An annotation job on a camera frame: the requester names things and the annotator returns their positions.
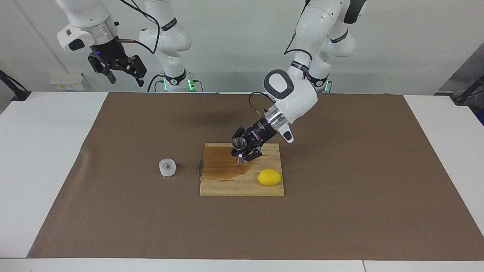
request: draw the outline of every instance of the white wall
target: white wall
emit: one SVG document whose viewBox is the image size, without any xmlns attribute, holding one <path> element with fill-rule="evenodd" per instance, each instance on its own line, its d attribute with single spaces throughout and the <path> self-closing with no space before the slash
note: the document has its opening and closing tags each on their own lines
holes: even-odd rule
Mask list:
<svg viewBox="0 0 484 272">
<path fill-rule="evenodd" d="M 141 0 L 136 0 L 144 7 Z M 150 24 L 118 0 L 104 0 L 121 23 L 122 38 L 137 38 Z M 259 91 L 265 74 L 287 68 L 282 56 L 303 0 L 172 0 L 179 23 L 194 43 L 182 56 L 205 91 Z M 333 92 L 433 94 L 484 42 L 482 0 L 369 0 L 366 13 L 350 28 L 357 48 L 347 59 L 333 58 Z M 56 34 L 67 19 L 54 0 L 0 1 L 0 67 L 28 88 L 49 90 L 49 73 L 83 72 L 93 91 L 143 91 L 123 73 L 111 85 L 92 71 L 88 49 L 67 53 Z M 156 58 L 138 45 L 151 78 Z M 8 90 L 0 84 L 0 108 Z"/>
</svg>

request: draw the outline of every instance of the brown paper mat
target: brown paper mat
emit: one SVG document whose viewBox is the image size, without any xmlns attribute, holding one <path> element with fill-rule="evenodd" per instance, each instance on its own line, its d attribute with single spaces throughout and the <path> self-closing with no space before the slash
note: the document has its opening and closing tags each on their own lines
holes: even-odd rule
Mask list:
<svg viewBox="0 0 484 272">
<path fill-rule="evenodd" d="M 247 95 L 110 93 L 28 257 L 484 259 L 402 96 L 320 96 L 272 140 L 283 197 L 199 196 L 204 144 L 257 119 Z"/>
</svg>

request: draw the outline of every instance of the metal jigger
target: metal jigger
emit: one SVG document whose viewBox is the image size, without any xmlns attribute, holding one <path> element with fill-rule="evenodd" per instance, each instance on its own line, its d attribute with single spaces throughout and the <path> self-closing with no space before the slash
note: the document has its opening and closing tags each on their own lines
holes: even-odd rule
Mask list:
<svg viewBox="0 0 484 272">
<path fill-rule="evenodd" d="M 247 146 L 247 141 L 245 141 L 245 139 L 242 138 L 242 137 L 238 137 L 238 138 L 233 139 L 232 146 L 236 150 L 240 151 Z M 237 157 L 237 164 L 238 165 L 245 164 L 245 160 L 242 158 L 242 154 L 239 154 L 239 156 Z"/>
</svg>

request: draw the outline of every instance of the black cable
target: black cable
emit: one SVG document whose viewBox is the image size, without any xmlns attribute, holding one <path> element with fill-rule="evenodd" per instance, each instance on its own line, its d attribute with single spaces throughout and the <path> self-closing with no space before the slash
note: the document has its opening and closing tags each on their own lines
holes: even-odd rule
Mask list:
<svg viewBox="0 0 484 272">
<path fill-rule="evenodd" d="M 153 84 L 153 81 L 157 78 L 157 77 L 165 77 L 164 75 L 162 74 L 156 74 L 150 81 L 149 85 L 148 85 L 148 90 L 146 92 L 150 92 L 150 89 L 151 89 L 151 85 Z"/>
<path fill-rule="evenodd" d="M 474 93 L 474 92 L 477 91 L 477 89 L 479 89 L 479 87 L 482 86 L 482 84 L 484 84 L 484 76 L 480 77 L 469 88 L 467 88 L 467 90 L 465 90 L 462 94 L 454 97 L 454 100 L 458 103 L 461 103 L 461 104 L 465 103 L 469 96 L 481 93 L 481 92 L 478 92 L 478 93 Z"/>
<path fill-rule="evenodd" d="M 5 74 L 11 81 L 15 82 L 17 85 L 19 85 L 20 87 L 22 87 L 25 91 L 27 90 L 22 84 L 20 84 L 20 82 L 16 81 L 15 78 Z"/>
<path fill-rule="evenodd" d="M 298 27 L 299 20 L 301 19 L 301 16 L 303 15 L 304 11 L 306 10 L 306 6 L 309 4 L 309 2 L 311 2 L 311 0 L 306 0 L 305 1 L 304 8 L 302 9 L 301 15 L 299 15 L 299 19 L 298 19 L 298 22 L 296 24 L 296 28 Z M 294 41 L 294 38 L 296 37 L 296 28 L 294 29 L 294 32 L 292 33 L 291 41 L 287 45 L 287 48 L 284 51 L 284 55 L 286 55 L 289 52 L 299 51 L 299 52 L 306 53 L 309 56 L 309 59 L 310 60 L 313 60 L 313 56 L 311 56 L 311 54 L 308 51 L 306 51 L 306 50 L 303 50 L 303 49 L 291 49 L 291 50 L 289 50 L 289 47 L 291 46 L 292 42 Z"/>
<path fill-rule="evenodd" d="M 149 47 L 147 47 L 145 44 L 143 44 L 143 43 L 141 43 L 141 42 L 139 42 L 139 41 L 134 40 L 134 43 L 139 44 L 139 45 L 142 45 L 142 46 L 143 46 L 144 48 L 146 48 L 146 49 L 147 49 L 147 50 L 148 50 L 150 53 L 154 54 L 154 53 L 156 52 L 156 49 L 158 48 L 158 41 L 159 41 L 159 39 L 160 39 L 160 23 L 158 23 L 158 20 L 156 20 L 156 19 L 155 19 L 153 16 L 151 16 L 151 15 L 149 15 L 148 13 L 146 13 L 146 12 L 142 11 L 142 10 L 141 10 L 141 9 L 138 7 L 138 5 L 136 5 L 136 3 L 135 3 L 135 5 L 136 5 L 136 7 L 135 7 L 135 6 L 131 5 L 130 3 L 126 2 L 125 0 L 120 0 L 120 1 L 121 1 L 121 2 L 123 2 L 124 4 L 126 4 L 128 7 L 130 7 L 130 8 L 132 8 L 132 9 L 134 9 L 134 10 L 138 11 L 139 13 L 143 14 L 145 17 L 149 17 L 149 18 L 153 19 L 153 21 L 156 23 L 156 25 L 157 25 L 157 27 L 158 27 L 158 35 L 156 36 L 156 43 L 154 44 L 154 49 L 153 49 L 153 50 L 151 50 L 151 49 L 150 49 Z"/>
<path fill-rule="evenodd" d="M 254 106 L 252 106 L 252 101 L 250 100 L 252 98 L 252 95 L 255 94 L 255 93 L 259 93 L 259 94 L 262 94 L 263 96 L 267 97 L 272 103 L 274 103 L 274 100 L 272 100 L 272 98 L 270 96 L 268 96 L 267 94 L 263 93 L 263 92 L 260 92 L 260 91 L 255 91 L 253 93 L 251 93 L 249 95 L 249 105 L 250 107 L 259 115 L 262 117 L 262 115 L 256 110 L 256 108 L 254 108 Z"/>
<path fill-rule="evenodd" d="M 476 92 L 476 93 L 470 94 L 469 96 L 473 96 L 473 95 L 479 94 L 479 93 L 481 93 L 481 92 L 483 92 L 483 91 L 484 91 L 484 90 L 482 90 L 482 91 L 478 91 L 478 92 Z"/>
<path fill-rule="evenodd" d="M 331 83 L 331 87 L 330 87 L 330 89 L 329 89 L 328 93 L 331 93 L 331 89 L 333 88 L 333 82 L 332 82 L 332 81 L 328 82 L 328 84 L 330 84 L 330 83 Z"/>
<path fill-rule="evenodd" d="M 194 82 L 194 83 L 195 83 L 195 82 L 200 83 L 200 87 L 202 87 L 202 92 L 203 92 L 203 85 L 202 85 L 202 82 L 201 82 L 200 80 L 194 80 L 193 82 Z"/>
<path fill-rule="evenodd" d="M 165 81 L 164 80 L 158 80 L 158 81 L 156 81 L 155 84 L 154 84 L 154 92 L 156 92 L 156 84 L 158 84 L 160 82 L 163 82 L 164 83 Z"/>
<path fill-rule="evenodd" d="M 133 5 L 135 5 L 135 6 L 136 6 L 136 8 L 137 8 L 138 10 L 141 10 L 141 9 L 140 9 L 140 7 L 138 6 L 138 4 L 136 4 L 135 0 L 131 0 L 131 2 L 133 3 Z"/>
</svg>

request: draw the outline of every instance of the clear glass cup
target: clear glass cup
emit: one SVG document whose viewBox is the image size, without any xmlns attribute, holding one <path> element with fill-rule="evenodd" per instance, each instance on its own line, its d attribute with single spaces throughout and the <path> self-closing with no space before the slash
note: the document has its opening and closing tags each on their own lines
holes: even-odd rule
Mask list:
<svg viewBox="0 0 484 272">
<path fill-rule="evenodd" d="M 177 165 L 172 159 L 163 159 L 158 163 L 160 167 L 160 172 L 164 177 L 171 177 L 175 174 Z"/>
</svg>

